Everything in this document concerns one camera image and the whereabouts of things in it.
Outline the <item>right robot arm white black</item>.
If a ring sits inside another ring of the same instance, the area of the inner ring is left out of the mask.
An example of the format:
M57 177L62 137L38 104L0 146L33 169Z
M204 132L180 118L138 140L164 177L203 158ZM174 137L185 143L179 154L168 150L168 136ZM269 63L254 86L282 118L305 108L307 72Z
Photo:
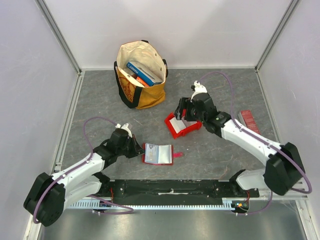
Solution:
M254 188L268 188L284 196L303 178L305 169L294 144L271 141L248 129L229 113L218 111L208 93L180 98L174 116L178 120L201 122L209 133L238 145L263 164L262 169L241 170L235 175L235 181L229 184L235 197Z

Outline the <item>red leather card holder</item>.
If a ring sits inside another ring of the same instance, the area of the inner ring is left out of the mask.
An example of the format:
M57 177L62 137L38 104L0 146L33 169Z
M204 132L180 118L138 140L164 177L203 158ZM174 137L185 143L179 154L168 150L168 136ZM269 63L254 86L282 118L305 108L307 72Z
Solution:
M174 164L174 159L180 158L184 155L183 152L174 152L174 146L168 145L158 145L158 163L150 164L145 162L145 144L143 144L144 154L141 157L141 161L144 164L154 165L154 166L172 166Z

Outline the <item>blue book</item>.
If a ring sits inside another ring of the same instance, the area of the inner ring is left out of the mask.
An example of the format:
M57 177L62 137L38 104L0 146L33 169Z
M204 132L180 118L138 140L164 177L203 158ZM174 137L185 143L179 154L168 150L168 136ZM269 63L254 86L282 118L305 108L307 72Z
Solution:
M143 64L136 61L128 61L127 68L140 77L148 86L153 86L156 82L154 74Z

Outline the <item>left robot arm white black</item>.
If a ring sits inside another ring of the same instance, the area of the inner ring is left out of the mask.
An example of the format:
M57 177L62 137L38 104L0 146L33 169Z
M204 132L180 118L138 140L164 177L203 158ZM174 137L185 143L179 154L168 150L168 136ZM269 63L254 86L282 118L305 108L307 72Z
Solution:
M32 215L35 224L48 227L77 201L94 194L106 196L110 192L110 178L102 171L119 157L131 159L144 152L134 134L127 129L117 128L110 138L74 165L53 174L39 174L23 207Z

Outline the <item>white card stack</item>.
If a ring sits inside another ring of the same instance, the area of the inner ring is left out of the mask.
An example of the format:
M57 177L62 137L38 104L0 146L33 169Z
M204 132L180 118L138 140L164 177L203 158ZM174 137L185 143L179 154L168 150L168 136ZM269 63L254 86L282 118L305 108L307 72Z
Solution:
M171 126L173 127L176 133L181 132L186 128L186 125L183 120L177 120L175 117L169 120Z

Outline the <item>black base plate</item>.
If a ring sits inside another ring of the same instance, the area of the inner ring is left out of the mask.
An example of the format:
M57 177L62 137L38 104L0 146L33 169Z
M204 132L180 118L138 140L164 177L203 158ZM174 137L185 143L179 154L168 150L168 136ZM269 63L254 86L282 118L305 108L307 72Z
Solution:
M256 188L243 190L234 182L213 179L114 179L103 183L97 195L123 198L136 195L188 194L214 198L258 198Z

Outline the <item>red silver long box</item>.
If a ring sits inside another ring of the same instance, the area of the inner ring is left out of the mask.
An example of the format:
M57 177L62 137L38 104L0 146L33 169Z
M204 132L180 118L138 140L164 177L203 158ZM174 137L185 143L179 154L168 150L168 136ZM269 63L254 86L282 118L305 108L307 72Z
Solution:
M239 121L251 131L260 134L257 123L250 110L241 110L238 114Z

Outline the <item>orange book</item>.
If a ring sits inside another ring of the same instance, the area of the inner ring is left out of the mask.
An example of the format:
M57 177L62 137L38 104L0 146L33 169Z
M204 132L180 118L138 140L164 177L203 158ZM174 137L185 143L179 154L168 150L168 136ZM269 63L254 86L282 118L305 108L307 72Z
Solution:
M137 80L140 84L142 84L144 87L149 87L149 85L148 85L146 82L144 82L140 77L137 77L136 80Z

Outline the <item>red plastic bin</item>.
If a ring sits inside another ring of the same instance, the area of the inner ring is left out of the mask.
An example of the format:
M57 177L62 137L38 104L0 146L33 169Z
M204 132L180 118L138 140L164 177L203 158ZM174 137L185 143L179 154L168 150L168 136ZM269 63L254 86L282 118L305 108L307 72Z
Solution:
M187 134L199 130L202 127L202 123L199 121L186 121L183 119L184 124L186 125L186 128L182 131L180 131L179 133L176 133L175 130L173 129L173 127L170 124L170 119L172 119L173 117L175 117L174 113L171 112L164 120L165 125L167 126L169 132L171 133L172 137L174 139L180 138L180 137L184 137Z

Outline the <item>yellow canvas tote bag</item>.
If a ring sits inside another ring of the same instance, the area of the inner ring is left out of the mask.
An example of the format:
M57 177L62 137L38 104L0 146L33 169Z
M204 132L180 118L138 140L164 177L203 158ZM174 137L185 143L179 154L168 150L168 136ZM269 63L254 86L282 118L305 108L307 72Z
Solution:
M127 73L129 61L139 62L156 74L162 83L143 86L131 73ZM147 40L137 40L120 46L113 70L118 87L118 94L130 109L147 109L162 103L166 98L164 90L168 77L168 66L164 58Z

